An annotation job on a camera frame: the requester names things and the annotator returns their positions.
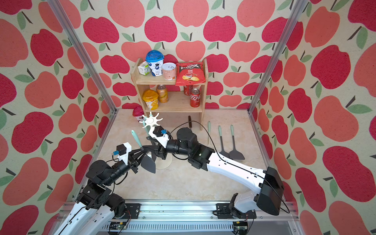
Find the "grey turner green handle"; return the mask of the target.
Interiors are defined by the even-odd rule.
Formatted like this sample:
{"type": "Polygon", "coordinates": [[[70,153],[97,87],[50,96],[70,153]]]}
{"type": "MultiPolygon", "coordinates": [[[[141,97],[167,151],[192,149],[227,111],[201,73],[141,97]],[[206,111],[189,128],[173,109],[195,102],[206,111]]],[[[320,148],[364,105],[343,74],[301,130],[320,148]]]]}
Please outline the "grey turner green handle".
{"type": "Polygon", "coordinates": [[[223,137],[222,137],[222,128],[221,128],[220,125],[218,126],[218,133],[219,133],[220,144],[221,144],[221,151],[220,151],[220,154],[223,155],[224,157],[229,158],[229,153],[226,152],[225,149],[224,149],[224,142],[223,142],[223,137]]]}

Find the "grey slotted spatula green handle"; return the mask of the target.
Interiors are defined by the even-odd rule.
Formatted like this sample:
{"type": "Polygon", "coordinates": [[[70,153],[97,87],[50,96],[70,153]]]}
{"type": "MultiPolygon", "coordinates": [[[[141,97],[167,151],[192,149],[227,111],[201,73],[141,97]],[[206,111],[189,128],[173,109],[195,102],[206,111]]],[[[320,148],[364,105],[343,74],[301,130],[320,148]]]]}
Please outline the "grey slotted spatula green handle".
{"type": "Polygon", "coordinates": [[[231,128],[232,141],[233,141],[233,150],[230,151],[229,158],[233,160],[243,161],[245,160],[244,155],[236,149],[234,126],[231,124],[230,128],[231,128]]]}

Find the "cream spoon green handle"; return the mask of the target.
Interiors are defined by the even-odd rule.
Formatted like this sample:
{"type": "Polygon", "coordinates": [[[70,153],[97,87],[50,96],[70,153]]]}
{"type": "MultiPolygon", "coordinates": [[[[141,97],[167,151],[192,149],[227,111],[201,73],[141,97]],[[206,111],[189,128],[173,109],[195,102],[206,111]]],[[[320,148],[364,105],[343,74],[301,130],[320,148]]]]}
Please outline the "cream spoon green handle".
{"type": "Polygon", "coordinates": [[[211,133],[211,122],[208,121],[208,146],[211,146],[212,142],[211,142],[211,138],[210,138],[210,133],[211,133]]]}

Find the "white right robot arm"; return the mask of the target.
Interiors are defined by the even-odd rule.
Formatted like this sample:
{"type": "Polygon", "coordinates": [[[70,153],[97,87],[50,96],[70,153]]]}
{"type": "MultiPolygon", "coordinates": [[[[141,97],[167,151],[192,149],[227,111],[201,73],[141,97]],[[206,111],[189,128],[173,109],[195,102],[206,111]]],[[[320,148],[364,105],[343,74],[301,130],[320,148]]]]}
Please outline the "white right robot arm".
{"type": "Polygon", "coordinates": [[[240,218],[255,208],[279,215],[285,187],[276,169],[257,169],[231,160],[199,143],[187,127],[178,130],[176,139],[161,126],[152,127],[149,134],[162,146],[163,153],[185,155],[194,168],[224,175],[248,187],[250,192],[235,193],[231,199],[229,208],[235,217],[240,218]]]}

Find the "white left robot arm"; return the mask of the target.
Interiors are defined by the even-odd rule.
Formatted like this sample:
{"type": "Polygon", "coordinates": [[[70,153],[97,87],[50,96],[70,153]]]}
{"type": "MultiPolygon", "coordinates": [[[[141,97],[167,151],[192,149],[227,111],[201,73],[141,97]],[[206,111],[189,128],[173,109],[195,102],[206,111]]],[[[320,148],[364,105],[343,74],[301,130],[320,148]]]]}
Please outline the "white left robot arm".
{"type": "Polygon", "coordinates": [[[135,173],[147,156],[144,149],[132,150],[123,153],[128,156],[128,162],[119,160],[113,166],[106,161],[98,160],[91,164],[86,174],[88,184],[80,192],[76,204],[66,217],[64,222],[54,231],[55,235],[96,235],[104,226],[116,229],[117,225],[111,225],[113,218],[126,217],[126,222],[120,230],[124,230],[131,220],[139,218],[140,204],[126,204],[125,200],[114,193],[116,180],[128,171],[135,173]]]}

